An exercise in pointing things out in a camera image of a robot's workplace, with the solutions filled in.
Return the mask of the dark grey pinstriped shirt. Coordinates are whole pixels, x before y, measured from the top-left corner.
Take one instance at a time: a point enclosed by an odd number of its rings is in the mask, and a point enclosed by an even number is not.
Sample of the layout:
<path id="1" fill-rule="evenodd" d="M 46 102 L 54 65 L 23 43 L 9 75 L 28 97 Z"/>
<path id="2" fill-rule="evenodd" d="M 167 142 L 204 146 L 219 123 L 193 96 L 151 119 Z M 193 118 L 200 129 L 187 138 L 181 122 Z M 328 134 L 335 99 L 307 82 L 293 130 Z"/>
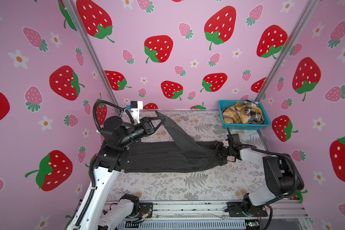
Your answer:
<path id="1" fill-rule="evenodd" d="M 222 142 L 196 142 L 170 117 L 156 115 L 166 119 L 163 126 L 173 141 L 131 144 L 123 165 L 126 173 L 194 173 L 227 164 Z"/>

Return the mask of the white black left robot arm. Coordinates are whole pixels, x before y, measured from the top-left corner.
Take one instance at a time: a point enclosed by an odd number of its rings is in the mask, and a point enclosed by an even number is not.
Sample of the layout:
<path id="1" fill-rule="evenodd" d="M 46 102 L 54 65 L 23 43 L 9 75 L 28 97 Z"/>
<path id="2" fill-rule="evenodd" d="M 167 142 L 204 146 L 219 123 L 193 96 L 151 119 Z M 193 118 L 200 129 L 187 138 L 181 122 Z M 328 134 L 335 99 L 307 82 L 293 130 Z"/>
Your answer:
<path id="1" fill-rule="evenodd" d="M 68 225 L 69 230 L 114 230 L 128 216 L 139 214 L 139 198 L 124 195 L 107 213 L 104 204 L 114 182 L 127 163 L 132 143 L 154 134 L 165 121 L 164 117 L 144 117 L 139 123 L 126 123 L 114 116 L 99 128 L 104 141 L 89 167 L 90 186 Z"/>

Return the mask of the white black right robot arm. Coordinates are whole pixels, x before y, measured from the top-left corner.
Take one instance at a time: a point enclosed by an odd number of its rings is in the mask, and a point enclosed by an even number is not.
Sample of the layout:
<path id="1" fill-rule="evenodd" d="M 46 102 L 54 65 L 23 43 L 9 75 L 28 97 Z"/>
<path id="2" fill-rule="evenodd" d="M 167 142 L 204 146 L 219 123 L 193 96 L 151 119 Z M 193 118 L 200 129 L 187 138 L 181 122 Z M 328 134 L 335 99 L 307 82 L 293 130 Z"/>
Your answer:
<path id="1" fill-rule="evenodd" d="M 265 177 L 265 183 L 254 192 L 244 195 L 241 204 L 227 203 L 225 212 L 231 217 L 241 214 L 255 216 L 265 211 L 265 206 L 292 198 L 296 192 L 304 189 L 304 181 L 289 154 L 243 144 L 237 134 L 228 134 L 227 141 L 225 150 L 229 156 L 263 167 Z"/>

